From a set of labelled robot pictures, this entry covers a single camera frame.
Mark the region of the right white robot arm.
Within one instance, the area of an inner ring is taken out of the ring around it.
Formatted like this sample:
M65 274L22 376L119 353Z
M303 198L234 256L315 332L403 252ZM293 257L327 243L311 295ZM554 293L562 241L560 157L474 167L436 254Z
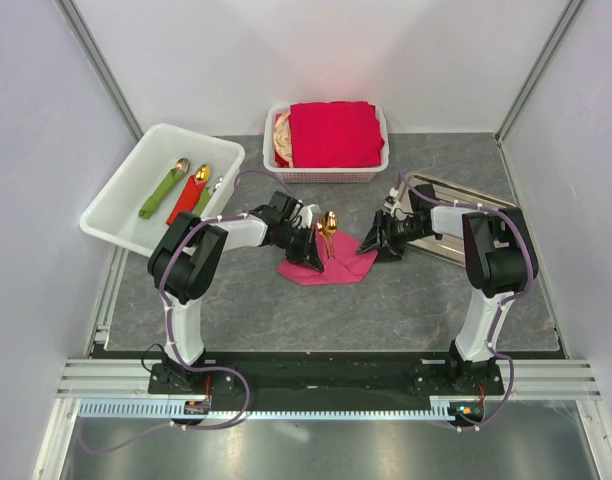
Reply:
M539 270L520 208L442 200L432 183L404 185L389 192L357 252L395 261L413 241L446 236L463 244L471 299L441 362L413 364L415 390L422 395L501 395L499 333L510 307L531 288Z

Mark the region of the gold fork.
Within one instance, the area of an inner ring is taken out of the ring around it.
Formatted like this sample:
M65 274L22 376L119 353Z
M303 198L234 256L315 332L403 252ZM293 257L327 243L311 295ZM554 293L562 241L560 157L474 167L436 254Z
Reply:
M325 229L324 224L321 221L317 221L315 225L315 230L317 231L317 234L319 235L319 237L321 238L323 242L325 252L326 252L326 257L329 258L330 253L329 253L328 235L327 235L327 231Z

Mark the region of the gold spoon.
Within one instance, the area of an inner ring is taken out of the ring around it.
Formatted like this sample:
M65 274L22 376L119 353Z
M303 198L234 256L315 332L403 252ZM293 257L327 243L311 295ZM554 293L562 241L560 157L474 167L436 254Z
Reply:
M334 235L337 233L337 230L338 230L338 217L334 211L327 211L321 216L319 221L321 221L324 224L325 229L327 231L328 242L329 242L329 253L330 253L329 258L334 258L335 257Z

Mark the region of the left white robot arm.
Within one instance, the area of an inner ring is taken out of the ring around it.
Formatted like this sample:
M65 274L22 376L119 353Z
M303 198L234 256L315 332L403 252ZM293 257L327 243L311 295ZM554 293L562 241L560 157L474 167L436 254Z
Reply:
M170 379L182 392L197 392L205 382L206 371L196 362L205 352L201 297L213 282L222 254L274 246L284 251L290 264L321 273L324 264L316 240L321 214L317 204L277 191L268 203L238 215L203 219L181 212L173 220L150 256L147 271L164 307L164 351L176 363Z

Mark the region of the pink paper napkin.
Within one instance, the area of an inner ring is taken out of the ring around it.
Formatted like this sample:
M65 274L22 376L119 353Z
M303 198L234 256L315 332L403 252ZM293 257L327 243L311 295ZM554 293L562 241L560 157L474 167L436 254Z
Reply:
M332 236L334 255L330 257L323 236L316 234L316 245L324 271L291 264L284 261L277 273L302 286L343 285L361 282L370 271L378 253L370 251L358 254L360 241L344 233Z

